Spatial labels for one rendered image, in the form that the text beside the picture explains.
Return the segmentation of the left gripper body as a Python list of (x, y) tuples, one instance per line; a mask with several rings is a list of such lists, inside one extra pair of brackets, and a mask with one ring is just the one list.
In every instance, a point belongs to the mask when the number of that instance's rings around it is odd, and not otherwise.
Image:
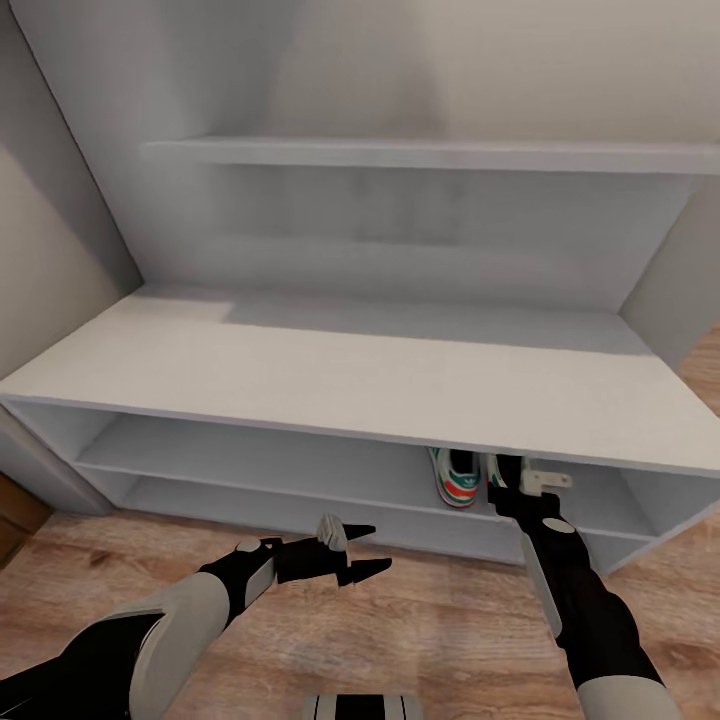
[(316, 535), (302, 540), (299, 550), (300, 579), (335, 573), (340, 587), (349, 584), (346, 551), (332, 551), (324, 543), (319, 543)]

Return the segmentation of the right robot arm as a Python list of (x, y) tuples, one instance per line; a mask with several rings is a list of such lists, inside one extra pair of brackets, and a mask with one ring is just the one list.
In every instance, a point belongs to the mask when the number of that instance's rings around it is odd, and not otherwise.
[(590, 566), (577, 528), (560, 513), (555, 493), (573, 489), (565, 473), (523, 469), (520, 489), (487, 483), (497, 515), (517, 519), (521, 548), (550, 629), (567, 653), (585, 720), (685, 720), (640, 646), (625, 602)]

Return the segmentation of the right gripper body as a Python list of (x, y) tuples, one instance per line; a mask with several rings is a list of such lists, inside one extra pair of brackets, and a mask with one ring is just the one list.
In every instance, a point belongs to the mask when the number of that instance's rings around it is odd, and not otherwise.
[(520, 489), (496, 487), (495, 509), (497, 515), (513, 517), (520, 523), (521, 515), (527, 507), (544, 507), (553, 513), (560, 513), (560, 499), (555, 493), (541, 493), (541, 497), (528, 496)]

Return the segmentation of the gym shoe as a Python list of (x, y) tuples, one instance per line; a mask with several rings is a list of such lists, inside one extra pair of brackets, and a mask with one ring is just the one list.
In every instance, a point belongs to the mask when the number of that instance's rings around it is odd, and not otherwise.
[(437, 487), (449, 507), (465, 509), (479, 488), (479, 452), (428, 446)]
[(529, 457), (487, 453), (486, 482), (492, 481), (495, 487), (520, 489), (523, 469), (530, 470)]

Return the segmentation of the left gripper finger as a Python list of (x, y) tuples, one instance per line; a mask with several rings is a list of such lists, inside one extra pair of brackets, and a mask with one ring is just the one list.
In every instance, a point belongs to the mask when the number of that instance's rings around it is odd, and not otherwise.
[(357, 536), (362, 536), (363, 534), (371, 534), (371, 533), (376, 532), (376, 526), (370, 526), (370, 525), (344, 524), (343, 528), (345, 530), (345, 534), (347, 536), (348, 542), (351, 542), (351, 539), (354, 539)]
[(369, 559), (351, 561), (348, 568), (348, 582), (360, 583), (392, 565), (392, 559)]

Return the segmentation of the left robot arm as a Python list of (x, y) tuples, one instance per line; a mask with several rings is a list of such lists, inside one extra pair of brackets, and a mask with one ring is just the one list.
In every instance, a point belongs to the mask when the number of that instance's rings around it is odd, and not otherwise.
[(324, 512), (305, 540), (243, 541), (198, 573), (113, 609), (58, 657), (0, 680), (0, 720), (161, 720), (223, 629), (276, 577), (335, 573), (342, 587), (387, 570), (392, 559), (347, 566), (346, 544), (374, 532)]

